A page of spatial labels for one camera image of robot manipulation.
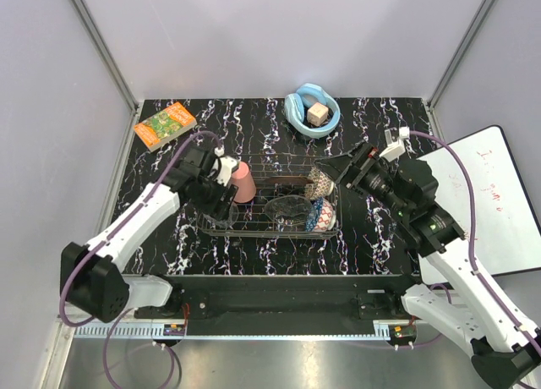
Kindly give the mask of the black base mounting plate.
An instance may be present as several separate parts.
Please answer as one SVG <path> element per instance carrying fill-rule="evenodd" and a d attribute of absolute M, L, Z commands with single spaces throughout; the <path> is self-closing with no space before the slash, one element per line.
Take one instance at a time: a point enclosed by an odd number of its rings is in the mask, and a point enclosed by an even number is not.
<path fill-rule="evenodd" d="M 138 319 L 177 320 L 189 307 L 188 336 L 225 339 L 382 338 L 374 322 L 407 319 L 400 297 L 416 283 L 391 276 L 182 276 L 168 310 Z"/>

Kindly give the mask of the grey wire dish rack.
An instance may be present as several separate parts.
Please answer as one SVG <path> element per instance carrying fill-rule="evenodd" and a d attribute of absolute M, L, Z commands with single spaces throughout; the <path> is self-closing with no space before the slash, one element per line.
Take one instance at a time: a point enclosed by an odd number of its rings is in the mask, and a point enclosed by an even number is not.
<path fill-rule="evenodd" d="M 309 176 L 317 156 L 292 153 L 242 154 L 248 164 L 256 194 L 247 203 L 235 203 L 229 218 L 218 222 L 209 216 L 197 216 L 198 229 L 211 236 L 249 238 L 328 239 L 341 230 L 342 205 L 338 189 L 325 199 L 331 205 L 331 227 L 307 229 L 309 213 L 315 203 L 305 196 L 301 178 Z"/>

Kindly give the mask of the beige wooden cube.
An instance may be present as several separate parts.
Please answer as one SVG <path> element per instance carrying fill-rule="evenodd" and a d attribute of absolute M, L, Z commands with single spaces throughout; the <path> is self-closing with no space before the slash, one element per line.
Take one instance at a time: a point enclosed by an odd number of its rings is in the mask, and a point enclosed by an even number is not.
<path fill-rule="evenodd" d="M 329 115 L 329 108 L 320 102 L 316 102 L 307 111 L 308 123 L 315 127 L 322 126 L 327 120 Z"/>

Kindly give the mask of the clear glass mug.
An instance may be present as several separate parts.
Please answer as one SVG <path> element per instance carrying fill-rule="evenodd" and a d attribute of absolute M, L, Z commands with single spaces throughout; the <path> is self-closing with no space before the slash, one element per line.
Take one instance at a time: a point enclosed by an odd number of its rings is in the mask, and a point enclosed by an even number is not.
<path fill-rule="evenodd" d="M 219 229 L 227 229 L 233 226 L 233 224 L 238 220 L 239 209 L 238 205 L 233 202 L 228 207 L 227 212 L 220 218 L 210 218 L 210 222 Z"/>

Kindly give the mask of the white whiteboard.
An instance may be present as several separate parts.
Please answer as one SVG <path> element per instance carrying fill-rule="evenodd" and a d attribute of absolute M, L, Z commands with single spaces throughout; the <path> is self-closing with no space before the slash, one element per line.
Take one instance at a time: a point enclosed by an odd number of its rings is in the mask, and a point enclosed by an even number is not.
<path fill-rule="evenodd" d="M 473 185 L 474 253 L 493 276 L 540 268 L 540 226 L 513 161 L 503 129 L 493 125 L 450 144 Z M 438 180 L 436 202 L 470 233 L 466 180 L 451 154 L 439 148 L 420 158 Z"/>

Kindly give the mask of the brown patterned bowl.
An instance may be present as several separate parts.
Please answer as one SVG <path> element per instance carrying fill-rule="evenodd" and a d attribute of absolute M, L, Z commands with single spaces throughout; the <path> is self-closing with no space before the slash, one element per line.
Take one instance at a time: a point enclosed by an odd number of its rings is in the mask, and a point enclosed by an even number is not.
<path fill-rule="evenodd" d="M 335 183 L 316 166 L 313 166 L 308 175 L 309 183 L 304 187 L 304 195 L 309 200 L 326 198 L 335 188 Z"/>

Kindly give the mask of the orange patterned white bowl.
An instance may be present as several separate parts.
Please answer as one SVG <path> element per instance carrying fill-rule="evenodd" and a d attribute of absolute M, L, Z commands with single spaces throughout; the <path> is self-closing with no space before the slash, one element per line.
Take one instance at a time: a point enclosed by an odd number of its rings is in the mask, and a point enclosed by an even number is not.
<path fill-rule="evenodd" d="M 318 215 L 314 230 L 316 232 L 329 231 L 336 223 L 336 211 L 327 199 L 320 198 L 317 202 L 320 203 L 320 214 Z"/>

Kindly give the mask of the orange paperback book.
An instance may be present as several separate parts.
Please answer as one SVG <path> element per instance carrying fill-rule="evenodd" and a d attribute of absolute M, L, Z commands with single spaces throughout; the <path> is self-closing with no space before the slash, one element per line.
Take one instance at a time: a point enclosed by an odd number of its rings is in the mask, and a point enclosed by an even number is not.
<path fill-rule="evenodd" d="M 197 120 L 180 102 L 157 112 L 133 130 L 151 152 L 187 133 L 197 125 Z"/>

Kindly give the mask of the red floral plate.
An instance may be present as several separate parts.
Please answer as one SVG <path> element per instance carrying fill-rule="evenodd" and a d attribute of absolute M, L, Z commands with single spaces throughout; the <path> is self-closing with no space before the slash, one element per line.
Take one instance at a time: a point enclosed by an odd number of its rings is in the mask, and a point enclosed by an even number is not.
<path fill-rule="evenodd" d="M 306 186 L 314 184 L 314 180 L 305 176 L 274 176 L 265 178 L 264 184 L 289 184 L 297 186 Z"/>

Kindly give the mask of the clear glass plate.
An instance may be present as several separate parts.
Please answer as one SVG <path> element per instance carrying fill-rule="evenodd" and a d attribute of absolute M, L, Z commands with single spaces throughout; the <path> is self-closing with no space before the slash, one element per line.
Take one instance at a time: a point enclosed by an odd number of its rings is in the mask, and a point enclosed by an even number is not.
<path fill-rule="evenodd" d="M 267 202 L 263 213 L 279 227 L 304 229 L 311 208 L 312 202 L 305 196 L 290 194 Z"/>

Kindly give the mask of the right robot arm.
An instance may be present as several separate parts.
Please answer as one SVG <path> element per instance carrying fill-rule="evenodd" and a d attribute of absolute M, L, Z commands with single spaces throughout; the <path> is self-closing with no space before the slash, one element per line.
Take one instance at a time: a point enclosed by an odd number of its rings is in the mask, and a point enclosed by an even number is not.
<path fill-rule="evenodd" d="M 471 255 L 471 233 L 435 200 L 438 181 L 430 165 L 400 161 L 392 173 L 380 153 L 362 143 L 349 152 L 319 159 L 315 166 L 340 185 L 367 194 L 390 212 L 407 249 L 438 270 L 462 299 L 458 309 L 425 284 L 384 297 L 388 315 L 426 321 L 455 343 L 491 388 L 511 388 L 540 366 L 540 328 L 510 300 Z"/>

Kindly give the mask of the pink plastic cup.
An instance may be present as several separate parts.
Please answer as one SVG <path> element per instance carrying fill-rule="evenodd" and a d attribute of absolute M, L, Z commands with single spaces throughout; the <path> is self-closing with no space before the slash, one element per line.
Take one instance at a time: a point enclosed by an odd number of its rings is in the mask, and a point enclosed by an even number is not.
<path fill-rule="evenodd" d="M 232 173 L 231 183 L 238 188 L 233 199 L 234 202 L 245 204 L 255 197 L 256 186 L 249 165 L 246 162 L 239 162 L 238 169 Z"/>

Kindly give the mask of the blue triangle patterned bowl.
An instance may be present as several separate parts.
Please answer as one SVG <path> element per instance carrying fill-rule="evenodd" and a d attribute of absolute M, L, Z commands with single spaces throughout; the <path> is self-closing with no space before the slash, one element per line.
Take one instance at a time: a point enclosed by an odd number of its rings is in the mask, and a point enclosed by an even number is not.
<path fill-rule="evenodd" d="M 305 222 L 306 232 L 313 232 L 316 229 L 316 226 L 318 225 L 318 221 L 320 219 L 322 209 L 324 207 L 324 202 L 325 202 L 325 199 L 323 197 L 319 197 L 317 200 L 313 202 L 312 208 L 310 209 L 310 212 Z"/>

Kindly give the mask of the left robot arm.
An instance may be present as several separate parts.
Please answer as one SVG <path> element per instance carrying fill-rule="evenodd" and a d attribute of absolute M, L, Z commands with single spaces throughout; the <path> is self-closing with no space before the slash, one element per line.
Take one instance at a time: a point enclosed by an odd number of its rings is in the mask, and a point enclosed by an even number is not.
<path fill-rule="evenodd" d="M 104 323 L 126 309 L 143 307 L 153 307 L 166 318 L 176 316 L 183 298 L 172 282 L 163 276 L 128 277 L 123 271 L 136 249 L 186 204 L 215 220 L 227 220 L 238 190 L 232 175 L 239 164 L 219 148 L 189 148 L 109 227 L 83 245 L 64 248 L 62 299 Z"/>

